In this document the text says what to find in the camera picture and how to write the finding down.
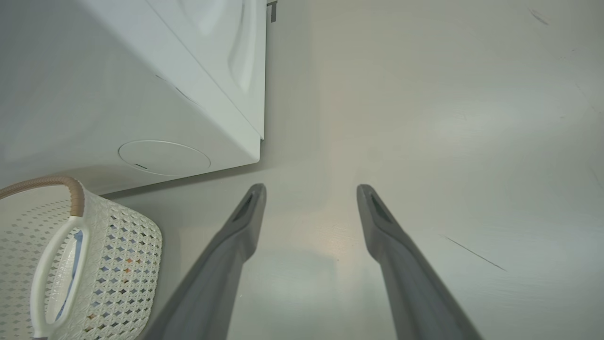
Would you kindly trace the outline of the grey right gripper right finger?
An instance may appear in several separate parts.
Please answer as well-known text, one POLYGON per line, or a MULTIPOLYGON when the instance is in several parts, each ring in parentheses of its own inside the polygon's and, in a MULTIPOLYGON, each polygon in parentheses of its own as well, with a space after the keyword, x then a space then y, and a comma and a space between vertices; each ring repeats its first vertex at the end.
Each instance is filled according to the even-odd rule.
POLYGON ((365 244, 379 263, 400 340, 479 340, 481 335, 378 193, 357 187, 365 244))

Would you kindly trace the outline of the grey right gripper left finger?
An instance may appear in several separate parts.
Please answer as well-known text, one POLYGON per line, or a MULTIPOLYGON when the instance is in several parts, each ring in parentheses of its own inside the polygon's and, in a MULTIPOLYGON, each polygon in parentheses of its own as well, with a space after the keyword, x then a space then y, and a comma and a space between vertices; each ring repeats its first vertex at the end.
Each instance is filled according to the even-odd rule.
POLYGON ((252 185, 144 332, 145 340, 226 339, 243 264, 257 249, 265 205, 265 185, 252 185))

